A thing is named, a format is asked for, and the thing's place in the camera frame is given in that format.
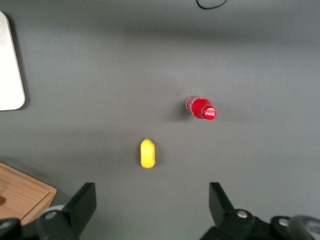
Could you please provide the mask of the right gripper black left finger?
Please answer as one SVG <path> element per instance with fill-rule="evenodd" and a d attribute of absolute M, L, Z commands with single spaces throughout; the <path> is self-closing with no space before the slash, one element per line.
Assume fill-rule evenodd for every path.
<path fill-rule="evenodd" d="M 39 239 L 78 240 L 96 208 L 96 185 L 87 182 L 61 210 L 47 211 L 36 220 Z"/>

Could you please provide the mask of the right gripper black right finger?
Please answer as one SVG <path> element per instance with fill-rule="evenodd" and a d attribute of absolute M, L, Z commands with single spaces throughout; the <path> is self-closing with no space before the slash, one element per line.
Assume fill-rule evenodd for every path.
<path fill-rule="evenodd" d="M 209 184 L 209 210 L 214 222 L 202 240 L 247 240 L 255 226 L 255 217 L 235 209 L 218 182 Z"/>

